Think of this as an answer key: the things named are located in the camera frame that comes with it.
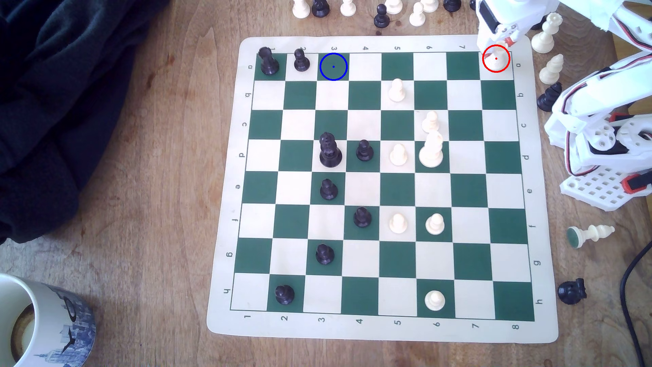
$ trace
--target red circle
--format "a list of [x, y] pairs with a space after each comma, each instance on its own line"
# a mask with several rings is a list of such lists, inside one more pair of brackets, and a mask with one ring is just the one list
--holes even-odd
[[[508, 58], [507, 58], [507, 66], [505, 66], [505, 68], [503, 68], [502, 70], [498, 70], [498, 71], [495, 71], [495, 70], [489, 69], [489, 68], [487, 67], [487, 64], [484, 63], [484, 55], [486, 55], [487, 51], [489, 51], [489, 49], [490, 49], [491, 47], [494, 47], [494, 46], [502, 47], [503, 50], [505, 50], [505, 52], [507, 53], [507, 57], [508, 57]], [[510, 63], [510, 62], [512, 62], [512, 56], [509, 54], [509, 51], [507, 51], [506, 47], [504, 47], [504, 46], [502, 46], [502, 45], [500, 45], [500, 44], [493, 44], [493, 45], [487, 47], [487, 48], [484, 50], [484, 52], [482, 53], [482, 64], [484, 65], [484, 68], [487, 69], [487, 70], [489, 70], [490, 72], [502, 72], [502, 71], [505, 71], [505, 70], [507, 69], [507, 67], [509, 66], [509, 63]]]

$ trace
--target white chess piece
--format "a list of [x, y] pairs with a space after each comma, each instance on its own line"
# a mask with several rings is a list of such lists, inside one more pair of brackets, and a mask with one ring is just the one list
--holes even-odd
[[433, 168], [441, 164], [444, 154], [441, 151], [444, 138], [439, 131], [433, 131], [426, 136], [423, 148], [419, 150], [419, 161], [422, 165]]
[[409, 23], [415, 27], [420, 27], [426, 22], [426, 16], [423, 15], [423, 4], [414, 3], [413, 13], [409, 15]]
[[444, 217], [439, 213], [431, 215], [426, 219], [426, 231], [435, 236], [441, 234], [444, 231]]
[[541, 69], [539, 72], [539, 80], [543, 84], [548, 84], [551, 86], [559, 80], [559, 72], [564, 66], [564, 55], [559, 54], [553, 56], [550, 61], [546, 64], [546, 67]]
[[426, 307], [432, 311], [439, 311], [444, 307], [446, 303], [446, 298], [442, 292], [439, 291], [430, 291], [426, 294]]
[[389, 161], [394, 166], [402, 166], [406, 163], [408, 159], [408, 153], [406, 147], [403, 144], [397, 144], [394, 146], [394, 149], [389, 153]]
[[396, 213], [392, 215], [389, 220], [389, 229], [397, 234], [403, 233], [406, 231], [406, 229], [408, 229], [408, 221], [406, 221], [406, 218], [403, 216], [403, 214]]

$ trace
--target black cable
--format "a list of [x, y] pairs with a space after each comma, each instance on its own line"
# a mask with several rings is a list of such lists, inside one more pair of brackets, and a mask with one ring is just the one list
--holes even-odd
[[636, 337], [636, 331], [634, 330], [634, 325], [632, 324], [632, 319], [629, 317], [629, 311], [627, 310], [627, 301], [625, 300], [625, 286], [627, 284], [627, 278], [629, 274], [634, 270], [634, 267], [641, 260], [643, 256], [652, 248], [652, 241], [647, 244], [646, 247], [638, 253], [638, 255], [632, 260], [632, 263], [629, 264], [629, 267], [623, 275], [623, 279], [620, 281], [620, 305], [623, 308], [623, 316], [625, 316], [625, 322], [627, 323], [627, 328], [629, 329], [629, 334], [632, 336], [632, 342], [634, 343], [634, 350], [636, 351], [636, 358], [638, 359], [638, 365], [640, 367], [645, 367], [645, 361], [643, 360], [643, 353], [641, 352], [641, 345], [638, 343], [638, 338]]

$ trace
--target white square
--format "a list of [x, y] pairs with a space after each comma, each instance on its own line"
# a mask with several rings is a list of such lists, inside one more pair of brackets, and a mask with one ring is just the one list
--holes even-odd
[[451, 174], [415, 173], [414, 200], [417, 206], [448, 208], [451, 206]]
[[269, 293], [269, 274], [235, 273], [232, 310], [265, 311]]
[[529, 253], [525, 244], [491, 244], [494, 281], [530, 281]]
[[380, 140], [380, 110], [349, 110], [346, 140]]
[[520, 174], [486, 175], [487, 207], [523, 209], [523, 181]]
[[417, 242], [418, 279], [455, 279], [451, 242]]
[[488, 244], [488, 208], [451, 208], [452, 241], [459, 244]]
[[518, 142], [516, 110], [482, 110], [482, 133], [488, 142]]
[[[407, 229], [403, 233], [394, 233], [389, 228], [389, 221], [396, 213], [403, 214]], [[417, 212], [414, 206], [381, 206], [378, 212], [379, 239], [381, 241], [414, 242], [417, 240]]]
[[320, 80], [315, 94], [316, 110], [347, 110], [349, 108], [348, 80]]
[[314, 140], [315, 110], [284, 110], [281, 140]]
[[380, 241], [344, 240], [342, 242], [342, 275], [378, 278]]
[[308, 215], [308, 238], [343, 240], [344, 222], [344, 205], [311, 205]]
[[400, 102], [394, 102], [389, 99], [389, 88], [391, 86], [391, 80], [380, 82], [380, 109], [414, 110], [414, 80], [403, 80], [403, 90], [406, 92], [406, 97]]
[[486, 173], [483, 141], [449, 142], [451, 173]]
[[249, 140], [246, 170], [276, 172], [281, 155], [280, 140]]
[[495, 319], [494, 282], [455, 280], [455, 318]]
[[349, 206], [379, 206], [380, 173], [347, 172], [344, 204]]
[[446, 88], [449, 110], [482, 110], [480, 80], [449, 80]]
[[382, 74], [381, 54], [350, 54], [349, 80], [378, 81]]
[[306, 276], [304, 312], [340, 313], [341, 310], [341, 276]]
[[[407, 161], [400, 166], [395, 166], [389, 160], [389, 154], [394, 150], [394, 146], [397, 144], [403, 144], [406, 147]], [[380, 172], [382, 173], [413, 173], [415, 171], [415, 152], [414, 152], [414, 141], [413, 140], [381, 140], [380, 142], [380, 152], [378, 154], [378, 159], [380, 159]]]
[[273, 238], [269, 273], [306, 275], [307, 238]]
[[252, 110], [282, 110], [285, 101], [283, 80], [256, 80], [254, 82]]
[[379, 278], [378, 315], [416, 316], [417, 280]]
[[244, 204], [240, 213], [240, 237], [272, 238], [274, 236], [274, 204]]
[[414, 80], [446, 80], [445, 52], [415, 52], [413, 54]]

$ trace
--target blue circle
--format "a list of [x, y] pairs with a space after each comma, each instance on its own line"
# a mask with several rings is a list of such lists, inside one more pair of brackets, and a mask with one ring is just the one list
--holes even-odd
[[[321, 64], [324, 62], [324, 59], [325, 59], [326, 56], [328, 56], [328, 55], [337, 55], [337, 56], [341, 57], [342, 60], [344, 60], [344, 66], [345, 66], [345, 68], [344, 68], [344, 74], [342, 74], [342, 76], [339, 77], [339, 78], [337, 78], [337, 79], [331, 79], [331, 78], [329, 78], [328, 76], [325, 76], [325, 75], [324, 75], [324, 72], [323, 72], [322, 69], [321, 69]], [[324, 78], [326, 78], [326, 79], [328, 79], [328, 80], [333, 80], [333, 81], [335, 81], [335, 80], [342, 79], [342, 78], [346, 75], [346, 72], [347, 72], [347, 71], [349, 71], [349, 63], [346, 62], [346, 59], [344, 58], [344, 56], [338, 54], [337, 52], [331, 52], [331, 53], [329, 53], [329, 54], [325, 54], [324, 57], [322, 57], [321, 60], [319, 61], [319, 72], [321, 73], [321, 75], [322, 75]]]

